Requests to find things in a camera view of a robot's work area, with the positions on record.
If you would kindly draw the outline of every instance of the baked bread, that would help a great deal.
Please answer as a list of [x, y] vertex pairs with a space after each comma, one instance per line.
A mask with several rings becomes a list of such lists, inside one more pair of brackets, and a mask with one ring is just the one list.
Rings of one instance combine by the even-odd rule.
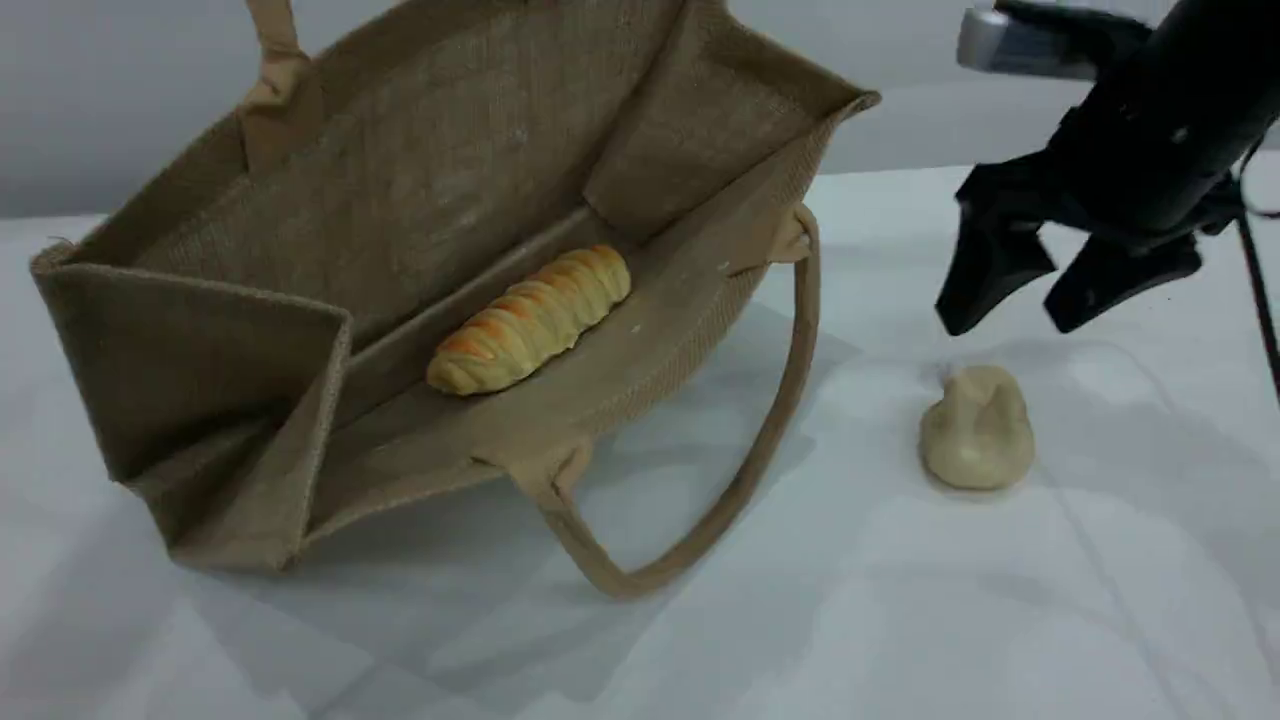
[[631, 273], [612, 247], [566, 252], [445, 338], [426, 382], [462, 396], [507, 389], [573, 347], [630, 292]]

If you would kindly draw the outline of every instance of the bag handle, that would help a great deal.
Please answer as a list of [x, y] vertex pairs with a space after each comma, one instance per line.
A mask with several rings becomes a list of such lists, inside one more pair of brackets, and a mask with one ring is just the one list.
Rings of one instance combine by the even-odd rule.
[[[692, 529], [664, 552], [658, 560], [632, 571], [620, 568], [608, 551], [600, 546], [573, 502], [573, 486], [582, 478], [591, 460], [591, 442], [580, 441], [568, 448], [552, 452], [531, 461], [507, 468], [516, 486], [538, 505], [570, 557], [588, 580], [598, 589], [616, 598], [632, 598], [655, 591], [680, 577], [716, 544], [742, 512], [769, 466], [782, 436], [804, 393], [818, 342], [820, 259], [818, 249], [818, 223], [804, 205], [795, 209], [795, 220], [804, 234], [787, 233], [792, 223], [783, 223], [774, 241], [771, 261], [788, 261], [795, 258], [795, 323], [791, 329], [791, 350], [778, 393], [773, 398], [764, 424], [746, 454], [733, 480], [714, 505], [694, 524]], [[808, 245], [800, 258], [799, 249]]]
[[244, 0], [262, 50], [259, 78], [237, 109], [250, 172], [274, 168], [324, 123], [311, 58], [298, 45], [289, 0]]

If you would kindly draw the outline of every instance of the raw dough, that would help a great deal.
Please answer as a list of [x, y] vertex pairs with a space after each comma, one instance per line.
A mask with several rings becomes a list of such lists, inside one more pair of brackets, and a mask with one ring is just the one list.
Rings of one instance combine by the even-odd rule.
[[1036, 437], [1018, 380], [1004, 368], [965, 368], [920, 421], [924, 465], [943, 483], [995, 491], [1027, 477]]
[[445, 338], [426, 382], [449, 395], [506, 389], [573, 347], [630, 292], [627, 264], [612, 247], [566, 252]]

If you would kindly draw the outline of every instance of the robotic arm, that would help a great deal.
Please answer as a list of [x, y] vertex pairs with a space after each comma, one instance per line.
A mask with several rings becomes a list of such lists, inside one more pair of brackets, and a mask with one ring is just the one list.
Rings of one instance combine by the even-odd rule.
[[998, 0], [970, 10], [959, 60], [983, 72], [1096, 79], [1048, 146], [978, 165], [937, 311], [972, 331], [1056, 268], [1038, 232], [1089, 233], [1044, 302], [1073, 332], [1201, 268], [1197, 233], [1243, 217], [1231, 165], [1280, 117], [1276, 0], [1180, 0], [1156, 29], [1096, 10]]

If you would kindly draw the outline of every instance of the dough ball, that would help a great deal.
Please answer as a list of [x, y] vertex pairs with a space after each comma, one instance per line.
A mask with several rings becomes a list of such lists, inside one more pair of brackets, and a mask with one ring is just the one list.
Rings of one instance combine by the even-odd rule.
[[920, 455], [929, 473], [959, 489], [996, 491], [1027, 477], [1036, 437], [1014, 375], [993, 366], [951, 375], [920, 420]]

